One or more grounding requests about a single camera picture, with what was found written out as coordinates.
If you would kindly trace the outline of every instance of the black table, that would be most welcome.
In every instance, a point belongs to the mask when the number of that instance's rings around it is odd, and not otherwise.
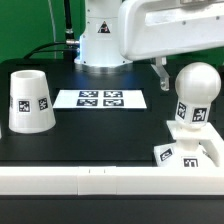
[[[94,74],[62,60],[9,60],[0,65],[0,166],[155,166],[153,147],[173,142],[174,80],[190,61],[170,61],[169,92],[147,61],[132,71]],[[142,90],[147,109],[57,109],[56,126],[39,134],[8,128],[10,74],[45,71],[54,103],[60,89]],[[223,89],[209,121],[223,130]],[[1,196],[1,223],[222,223],[223,196]]]

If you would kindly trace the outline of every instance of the green wall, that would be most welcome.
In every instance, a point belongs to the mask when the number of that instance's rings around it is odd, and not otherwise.
[[[65,30],[63,0],[52,0],[57,41],[63,41]],[[76,38],[83,32],[84,0],[70,0]],[[53,42],[48,0],[0,0],[0,62],[21,58],[35,47]],[[35,55],[53,57],[53,54]],[[219,66],[224,48],[178,55]]]

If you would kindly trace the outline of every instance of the white cup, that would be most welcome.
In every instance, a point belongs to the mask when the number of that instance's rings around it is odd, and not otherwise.
[[[22,70],[11,74],[9,128],[19,133],[38,133],[55,125],[45,73]]]

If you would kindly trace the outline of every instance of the white block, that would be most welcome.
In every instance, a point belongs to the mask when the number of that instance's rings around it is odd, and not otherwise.
[[[117,168],[118,195],[223,195],[220,168]]]
[[[1,167],[0,195],[76,195],[75,167]]]
[[[116,195],[116,167],[80,167],[79,195]]]

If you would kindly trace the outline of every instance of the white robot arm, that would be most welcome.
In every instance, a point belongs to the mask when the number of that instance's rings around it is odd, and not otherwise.
[[[132,61],[156,58],[168,90],[165,57],[224,46],[223,27],[223,0],[128,0],[119,9],[119,48]]]

